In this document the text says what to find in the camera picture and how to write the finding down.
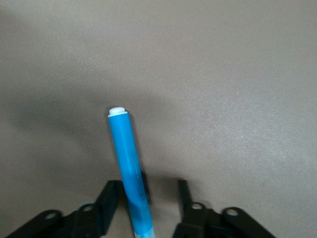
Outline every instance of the blue marker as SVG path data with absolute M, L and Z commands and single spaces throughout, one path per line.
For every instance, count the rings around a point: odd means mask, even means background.
M 129 114 L 112 108 L 108 116 L 136 238 L 155 238 Z

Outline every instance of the black plastic part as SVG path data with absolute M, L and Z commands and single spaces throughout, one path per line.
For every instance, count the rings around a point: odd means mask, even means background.
M 48 237 L 61 225 L 62 213 L 57 210 L 47 210 L 21 226 L 6 238 L 41 238 Z
M 228 207 L 222 212 L 223 219 L 238 229 L 246 238 L 275 238 L 249 214 L 238 207 Z
M 108 181 L 95 203 L 65 217 L 57 210 L 42 212 L 6 238 L 100 238 L 109 229 L 122 188 L 121 181 Z
M 229 207 L 222 214 L 194 202 L 186 180 L 178 181 L 182 222 L 173 238 L 275 238 L 245 211 Z M 63 217 L 57 210 L 40 213 L 6 238 L 100 238 L 107 234 L 123 184 L 109 181 L 95 203 Z
M 186 180 L 178 181 L 182 222 L 173 238 L 275 238 L 240 208 L 229 207 L 222 214 L 193 202 Z

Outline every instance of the marker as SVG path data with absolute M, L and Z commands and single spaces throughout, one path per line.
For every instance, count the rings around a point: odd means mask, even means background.
M 108 119 L 135 238 L 155 238 L 129 114 L 124 108 L 112 108 Z

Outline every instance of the white marker cap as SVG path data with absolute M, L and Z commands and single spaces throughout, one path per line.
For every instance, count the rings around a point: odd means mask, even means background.
M 115 107 L 115 108 L 111 108 L 109 110 L 109 115 L 108 117 L 113 117 L 113 116 L 117 116 L 117 115 L 121 115 L 121 114 L 126 114 L 128 112 L 125 111 L 124 108 L 122 107 Z

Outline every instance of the gray surface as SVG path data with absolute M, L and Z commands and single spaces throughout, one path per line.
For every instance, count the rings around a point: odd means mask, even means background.
M 158 238 L 179 221 L 177 177 L 278 238 L 317 237 L 316 26 L 315 0 L 0 0 L 0 236 L 120 178 L 118 105 Z M 132 237 L 119 210 L 109 237 Z

